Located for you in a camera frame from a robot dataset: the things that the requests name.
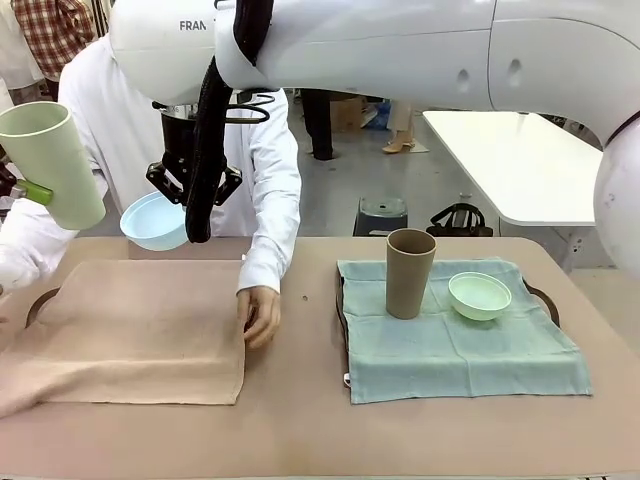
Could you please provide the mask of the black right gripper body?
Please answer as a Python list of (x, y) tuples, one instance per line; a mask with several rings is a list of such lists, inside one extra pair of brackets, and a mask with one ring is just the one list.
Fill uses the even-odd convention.
[(193, 162), (195, 117), (162, 112), (161, 122), (165, 149), (162, 165), (173, 176), (189, 176)]

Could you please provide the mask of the person's left hand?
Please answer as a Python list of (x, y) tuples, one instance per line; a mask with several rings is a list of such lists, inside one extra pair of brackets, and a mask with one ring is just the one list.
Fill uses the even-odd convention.
[(249, 349), (258, 349), (275, 335), (281, 321), (280, 294), (270, 287), (255, 286), (237, 295), (237, 317)]

